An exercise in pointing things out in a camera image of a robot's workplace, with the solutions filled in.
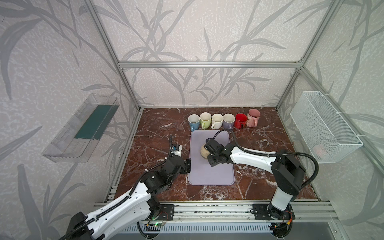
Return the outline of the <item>cream teapot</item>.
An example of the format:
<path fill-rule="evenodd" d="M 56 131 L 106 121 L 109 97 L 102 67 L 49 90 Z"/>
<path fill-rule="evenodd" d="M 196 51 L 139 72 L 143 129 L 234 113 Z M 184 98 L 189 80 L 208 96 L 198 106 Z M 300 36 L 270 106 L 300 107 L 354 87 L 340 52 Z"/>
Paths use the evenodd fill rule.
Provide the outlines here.
<path fill-rule="evenodd" d="M 202 156 L 204 159 L 207 159 L 208 156 L 210 155 L 210 152 L 205 148 L 204 145 L 201 146 L 201 148 L 200 148 L 200 153 L 201 153 L 201 156 Z"/>

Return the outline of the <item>white mug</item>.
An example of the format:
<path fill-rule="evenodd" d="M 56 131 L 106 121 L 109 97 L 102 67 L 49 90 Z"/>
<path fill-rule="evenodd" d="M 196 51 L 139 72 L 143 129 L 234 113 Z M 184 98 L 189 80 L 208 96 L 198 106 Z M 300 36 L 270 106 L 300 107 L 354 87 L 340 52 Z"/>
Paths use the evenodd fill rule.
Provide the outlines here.
<path fill-rule="evenodd" d="M 221 114 L 213 114 L 212 115 L 212 125 L 211 129 L 218 130 L 222 127 L 224 121 L 224 116 Z"/>

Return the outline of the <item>lavender mug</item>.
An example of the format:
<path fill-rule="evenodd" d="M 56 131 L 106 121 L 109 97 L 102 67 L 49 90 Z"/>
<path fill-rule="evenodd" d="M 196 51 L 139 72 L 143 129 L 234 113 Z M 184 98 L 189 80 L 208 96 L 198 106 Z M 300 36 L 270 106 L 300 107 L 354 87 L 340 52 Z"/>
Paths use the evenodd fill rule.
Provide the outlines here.
<path fill-rule="evenodd" d="M 229 114 L 229 113 L 224 114 L 223 115 L 223 128 L 232 130 L 234 127 L 234 124 L 235 124 L 235 120 L 236 120 L 236 118 L 234 115 Z"/>

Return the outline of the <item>light green mug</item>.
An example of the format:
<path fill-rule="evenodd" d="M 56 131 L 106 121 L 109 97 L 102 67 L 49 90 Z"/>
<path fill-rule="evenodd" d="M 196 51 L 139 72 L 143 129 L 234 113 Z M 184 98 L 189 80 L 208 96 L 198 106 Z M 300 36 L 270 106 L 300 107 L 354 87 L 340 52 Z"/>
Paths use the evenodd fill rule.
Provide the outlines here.
<path fill-rule="evenodd" d="M 202 130 L 206 130 L 211 127 L 212 115 L 208 112 L 200 114 L 200 125 Z"/>

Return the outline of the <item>blue mug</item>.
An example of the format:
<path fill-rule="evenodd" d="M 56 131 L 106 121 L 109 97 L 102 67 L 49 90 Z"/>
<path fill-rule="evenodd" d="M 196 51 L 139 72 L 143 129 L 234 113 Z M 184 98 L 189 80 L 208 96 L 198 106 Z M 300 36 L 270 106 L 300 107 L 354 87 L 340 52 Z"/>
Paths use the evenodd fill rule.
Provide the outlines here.
<path fill-rule="evenodd" d="M 196 114 L 192 114 L 188 117 L 188 122 L 190 125 L 191 132 L 198 130 L 200 127 L 200 116 Z"/>

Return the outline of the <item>red mug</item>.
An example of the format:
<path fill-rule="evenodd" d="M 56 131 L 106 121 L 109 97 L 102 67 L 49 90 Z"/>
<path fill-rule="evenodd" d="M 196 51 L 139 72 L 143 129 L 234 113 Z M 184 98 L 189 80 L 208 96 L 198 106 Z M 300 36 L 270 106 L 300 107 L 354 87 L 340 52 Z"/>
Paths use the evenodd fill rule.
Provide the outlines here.
<path fill-rule="evenodd" d="M 248 120 L 247 115 L 242 113 L 236 114 L 234 127 L 239 130 L 243 129 L 246 126 L 247 120 Z"/>

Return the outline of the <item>pink patterned mug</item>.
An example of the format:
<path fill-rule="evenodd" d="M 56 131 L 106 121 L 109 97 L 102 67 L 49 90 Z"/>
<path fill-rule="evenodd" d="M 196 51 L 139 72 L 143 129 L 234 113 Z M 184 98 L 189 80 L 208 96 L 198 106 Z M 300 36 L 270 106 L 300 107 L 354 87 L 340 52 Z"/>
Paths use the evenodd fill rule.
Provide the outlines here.
<path fill-rule="evenodd" d="M 258 122 L 259 122 L 259 118 L 261 116 L 261 113 L 259 110 L 257 109 L 250 109 L 248 111 L 248 114 L 247 114 L 247 123 L 246 125 L 249 127 L 249 128 L 254 128 L 258 125 Z"/>

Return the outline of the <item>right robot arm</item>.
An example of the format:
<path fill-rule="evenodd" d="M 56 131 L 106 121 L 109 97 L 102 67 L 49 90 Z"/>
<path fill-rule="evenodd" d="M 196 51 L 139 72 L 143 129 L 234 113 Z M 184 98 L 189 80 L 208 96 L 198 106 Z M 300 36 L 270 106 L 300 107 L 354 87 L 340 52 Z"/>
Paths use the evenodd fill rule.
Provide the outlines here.
<path fill-rule="evenodd" d="M 303 185 L 306 170 L 301 163 L 288 152 L 260 152 L 242 150 L 229 143 L 226 146 L 213 138 L 208 138 L 204 149 L 209 152 L 209 164 L 214 167 L 218 164 L 248 165 L 271 173 L 277 183 L 277 189 L 269 204 L 269 211 L 278 214 L 286 211 L 291 200 L 296 197 Z"/>

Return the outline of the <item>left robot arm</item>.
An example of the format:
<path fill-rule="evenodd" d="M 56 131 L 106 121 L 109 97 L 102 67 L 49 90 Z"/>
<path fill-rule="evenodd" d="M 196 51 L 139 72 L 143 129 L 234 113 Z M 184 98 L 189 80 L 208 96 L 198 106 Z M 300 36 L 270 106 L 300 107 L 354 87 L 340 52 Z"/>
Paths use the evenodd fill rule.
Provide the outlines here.
<path fill-rule="evenodd" d="M 179 175 L 191 171 L 191 159 L 177 155 L 145 170 L 134 186 L 104 207 L 88 214 L 72 217 L 63 240 L 109 240 L 126 227 L 152 219 L 160 214 L 161 204 L 156 196 L 171 188 Z"/>

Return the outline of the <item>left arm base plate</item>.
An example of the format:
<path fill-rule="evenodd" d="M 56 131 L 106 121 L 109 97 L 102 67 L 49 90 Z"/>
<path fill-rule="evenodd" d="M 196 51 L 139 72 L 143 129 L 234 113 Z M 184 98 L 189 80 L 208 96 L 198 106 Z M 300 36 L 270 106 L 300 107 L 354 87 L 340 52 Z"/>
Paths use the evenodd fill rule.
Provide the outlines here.
<path fill-rule="evenodd" d="M 175 213 L 175 205 L 161 204 L 158 208 L 152 211 L 150 215 L 151 221 L 172 221 Z"/>

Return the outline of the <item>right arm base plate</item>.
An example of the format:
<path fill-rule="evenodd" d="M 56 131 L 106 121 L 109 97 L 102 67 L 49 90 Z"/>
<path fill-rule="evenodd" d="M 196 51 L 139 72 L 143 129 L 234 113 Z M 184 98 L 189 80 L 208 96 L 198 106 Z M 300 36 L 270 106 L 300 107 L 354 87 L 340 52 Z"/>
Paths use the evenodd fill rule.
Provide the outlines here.
<path fill-rule="evenodd" d="M 250 213 L 254 215 L 256 220 L 287 222 L 296 219 L 291 204 L 288 204 L 284 211 L 281 211 L 270 204 L 253 204 Z"/>

